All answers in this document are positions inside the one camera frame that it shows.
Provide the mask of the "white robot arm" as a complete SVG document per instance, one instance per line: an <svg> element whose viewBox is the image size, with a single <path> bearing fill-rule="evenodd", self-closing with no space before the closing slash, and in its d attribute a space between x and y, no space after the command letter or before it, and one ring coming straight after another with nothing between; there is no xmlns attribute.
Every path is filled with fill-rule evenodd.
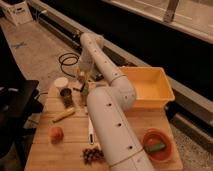
<svg viewBox="0 0 213 171"><path fill-rule="evenodd" d="M136 100L134 86L103 52L101 35L83 33L80 42L79 69L95 63L108 82L89 92L87 109L110 171L155 171L124 114Z"/></svg>

